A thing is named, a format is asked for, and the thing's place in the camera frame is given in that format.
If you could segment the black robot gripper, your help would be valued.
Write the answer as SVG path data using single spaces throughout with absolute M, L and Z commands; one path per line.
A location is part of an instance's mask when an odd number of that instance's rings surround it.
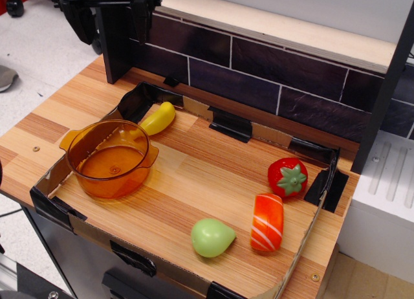
M 162 0 L 52 0 L 61 7 L 66 20 L 80 41 L 91 45 L 96 32 L 93 13 L 88 7 L 130 5 L 137 40 L 147 42 L 151 28 L 151 10 L 160 6 Z

